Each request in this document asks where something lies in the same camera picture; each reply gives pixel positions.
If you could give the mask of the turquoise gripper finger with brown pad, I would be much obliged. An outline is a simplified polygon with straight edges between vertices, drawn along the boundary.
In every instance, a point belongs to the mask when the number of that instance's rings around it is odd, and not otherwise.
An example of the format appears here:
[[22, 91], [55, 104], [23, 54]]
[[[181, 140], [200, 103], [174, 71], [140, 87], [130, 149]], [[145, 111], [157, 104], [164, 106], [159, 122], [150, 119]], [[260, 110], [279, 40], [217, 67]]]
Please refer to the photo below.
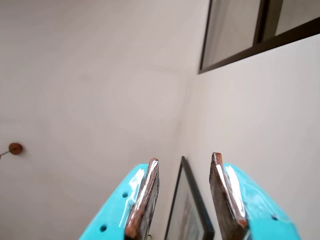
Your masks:
[[134, 167], [86, 227], [81, 240], [146, 240], [160, 187], [159, 160]]
[[247, 174], [212, 153], [209, 184], [224, 240], [299, 240], [286, 213]]

